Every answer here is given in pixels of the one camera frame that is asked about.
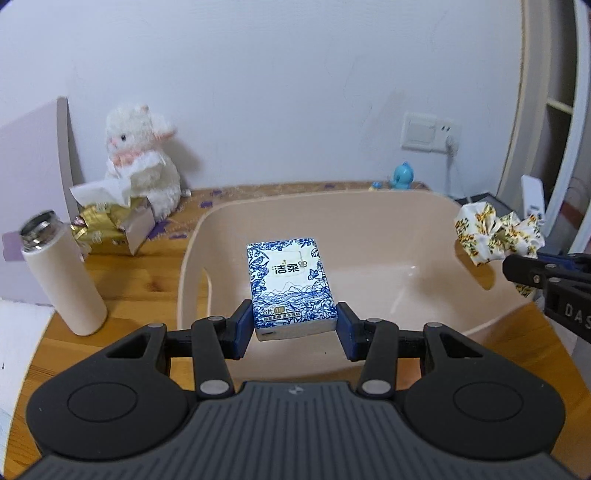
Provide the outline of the grey laptop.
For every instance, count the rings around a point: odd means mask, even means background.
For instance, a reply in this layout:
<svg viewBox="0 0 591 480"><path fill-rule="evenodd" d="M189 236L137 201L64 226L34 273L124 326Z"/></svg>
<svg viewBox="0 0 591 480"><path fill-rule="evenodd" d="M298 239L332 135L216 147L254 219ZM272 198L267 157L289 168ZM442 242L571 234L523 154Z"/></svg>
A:
<svg viewBox="0 0 591 480"><path fill-rule="evenodd" d="M472 195L470 197L455 198L454 201L461 206L464 206L469 203L487 202L495 208L496 213L499 217L505 216L513 211L511 207L509 207L506 203L502 202L496 196L492 195L490 192Z"/></svg>

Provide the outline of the lilac headboard panel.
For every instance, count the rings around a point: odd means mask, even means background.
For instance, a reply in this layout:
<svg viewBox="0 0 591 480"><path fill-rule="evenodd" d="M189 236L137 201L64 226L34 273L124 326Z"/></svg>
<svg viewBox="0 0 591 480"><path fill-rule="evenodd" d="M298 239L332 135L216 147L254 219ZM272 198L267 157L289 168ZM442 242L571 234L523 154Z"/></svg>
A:
<svg viewBox="0 0 591 480"><path fill-rule="evenodd" d="M78 213L68 144L68 103L52 100L4 125L1 140L1 297L47 305L49 300L21 252L20 230L53 210L63 221Z"/></svg>

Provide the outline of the beige plastic storage bin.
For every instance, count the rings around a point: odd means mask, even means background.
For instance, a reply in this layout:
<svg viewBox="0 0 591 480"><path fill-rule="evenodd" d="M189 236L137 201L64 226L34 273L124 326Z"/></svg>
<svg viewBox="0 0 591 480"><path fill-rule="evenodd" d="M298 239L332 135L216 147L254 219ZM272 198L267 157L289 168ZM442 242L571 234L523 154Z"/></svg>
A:
<svg viewBox="0 0 591 480"><path fill-rule="evenodd" d="M468 335L529 304L502 265L475 266L457 241L459 204L424 190L334 191L235 201L209 210L183 259L177 325L228 315L249 297L246 246L314 238L335 301L404 329L438 321Z"/></svg>

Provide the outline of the white plush lamb toy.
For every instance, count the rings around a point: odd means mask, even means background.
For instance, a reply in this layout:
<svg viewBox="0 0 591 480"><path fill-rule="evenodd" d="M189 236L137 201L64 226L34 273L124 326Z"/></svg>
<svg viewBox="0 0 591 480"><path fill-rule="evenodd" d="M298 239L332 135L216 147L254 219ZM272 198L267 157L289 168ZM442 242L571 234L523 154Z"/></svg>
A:
<svg viewBox="0 0 591 480"><path fill-rule="evenodd" d="M180 175L162 144L176 133L174 125L146 105L123 104L106 117L107 178L125 178L131 195L149 201L160 222L180 201Z"/></svg>

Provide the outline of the cream thermos bottle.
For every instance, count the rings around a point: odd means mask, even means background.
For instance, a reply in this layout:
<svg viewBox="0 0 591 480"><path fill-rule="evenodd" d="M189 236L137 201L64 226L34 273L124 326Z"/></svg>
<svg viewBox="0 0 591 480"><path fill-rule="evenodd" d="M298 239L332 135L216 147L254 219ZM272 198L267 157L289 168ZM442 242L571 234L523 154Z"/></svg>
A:
<svg viewBox="0 0 591 480"><path fill-rule="evenodd" d="M68 328L77 336L97 332L107 318L107 307L70 227L47 210L23 225L20 239L25 262Z"/></svg>

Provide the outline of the gold tissue box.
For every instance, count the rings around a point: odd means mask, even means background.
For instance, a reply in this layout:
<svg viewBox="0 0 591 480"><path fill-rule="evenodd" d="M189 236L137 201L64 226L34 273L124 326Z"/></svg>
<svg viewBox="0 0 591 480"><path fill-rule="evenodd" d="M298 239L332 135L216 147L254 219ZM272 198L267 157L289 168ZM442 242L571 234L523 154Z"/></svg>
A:
<svg viewBox="0 0 591 480"><path fill-rule="evenodd" d="M80 206L70 228L88 253L133 256L155 226L148 199L132 197L129 180L80 184L70 192Z"/></svg>

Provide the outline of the white wardrobe shelf frame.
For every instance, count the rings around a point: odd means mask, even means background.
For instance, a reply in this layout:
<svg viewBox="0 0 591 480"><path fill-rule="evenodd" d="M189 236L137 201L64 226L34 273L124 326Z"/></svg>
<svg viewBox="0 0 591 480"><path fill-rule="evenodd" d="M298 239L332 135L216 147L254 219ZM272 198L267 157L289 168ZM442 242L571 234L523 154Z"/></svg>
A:
<svg viewBox="0 0 591 480"><path fill-rule="evenodd" d="M590 5L522 4L521 78L498 198L524 214L521 177L543 183L552 253L590 249Z"/></svg>

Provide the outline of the white wall switch socket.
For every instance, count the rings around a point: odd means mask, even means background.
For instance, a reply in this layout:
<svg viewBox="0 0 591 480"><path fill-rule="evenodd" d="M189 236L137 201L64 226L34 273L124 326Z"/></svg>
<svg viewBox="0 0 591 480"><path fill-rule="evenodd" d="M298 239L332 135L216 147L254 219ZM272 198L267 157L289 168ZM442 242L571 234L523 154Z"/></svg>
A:
<svg viewBox="0 0 591 480"><path fill-rule="evenodd" d="M406 150L446 154L462 135L462 125L435 115L407 112L404 116L401 147Z"/></svg>

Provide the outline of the blue bird figurine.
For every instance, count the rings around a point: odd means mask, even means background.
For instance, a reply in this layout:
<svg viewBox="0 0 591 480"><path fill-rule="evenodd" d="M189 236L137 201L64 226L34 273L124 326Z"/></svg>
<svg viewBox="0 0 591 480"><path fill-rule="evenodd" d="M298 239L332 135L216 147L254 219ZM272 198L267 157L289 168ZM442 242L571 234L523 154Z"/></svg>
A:
<svg viewBox="0 0 591 480"><path fill-rule="evenodd" d="M375 181L370 185L370 191L377 190L409 190L412 188L414 182L414 170L408 162L401 163L401 165L394 168L392 178L386 183Z"/></svg>

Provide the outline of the floral fabric scrunchie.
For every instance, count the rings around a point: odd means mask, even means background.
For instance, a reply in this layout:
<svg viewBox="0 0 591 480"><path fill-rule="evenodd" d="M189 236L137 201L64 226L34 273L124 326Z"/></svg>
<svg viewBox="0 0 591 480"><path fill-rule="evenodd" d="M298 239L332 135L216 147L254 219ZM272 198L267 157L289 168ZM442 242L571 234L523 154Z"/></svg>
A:
<svg viewBox="0 0 591 480"><path fill-rule="evenodd" d="M463 205L454 220L456 254L466 266L480 267L512 254L538 258L546 244L536 216L521 220L513 211L499 216L488 202Z"/></svg>

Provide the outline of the blue white tissue pack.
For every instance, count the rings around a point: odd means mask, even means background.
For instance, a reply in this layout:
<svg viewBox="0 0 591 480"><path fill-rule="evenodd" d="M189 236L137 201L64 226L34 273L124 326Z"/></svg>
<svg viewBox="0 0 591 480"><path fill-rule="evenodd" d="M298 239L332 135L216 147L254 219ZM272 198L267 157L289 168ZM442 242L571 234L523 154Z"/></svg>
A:
<svg viewBox="0 0 591 480"><path fill-rule="evenodd" d="M337 308L315 239L250 243L246 255L257 339L286 340L335 329Z"/></svg>

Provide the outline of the white phone stand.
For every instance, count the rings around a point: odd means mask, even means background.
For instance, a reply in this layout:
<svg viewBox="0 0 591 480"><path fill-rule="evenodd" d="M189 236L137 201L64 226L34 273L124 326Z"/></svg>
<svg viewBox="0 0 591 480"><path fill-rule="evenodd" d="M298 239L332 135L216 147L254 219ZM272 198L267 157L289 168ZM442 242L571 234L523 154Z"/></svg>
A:
<svg viewBox="0 0 591 480"><path fill-rule="evenodd" d="M530 175L523 175L521 187L524 216L535 217L538 225L543 227L546 222L546 206L542 181Z"/></svg>

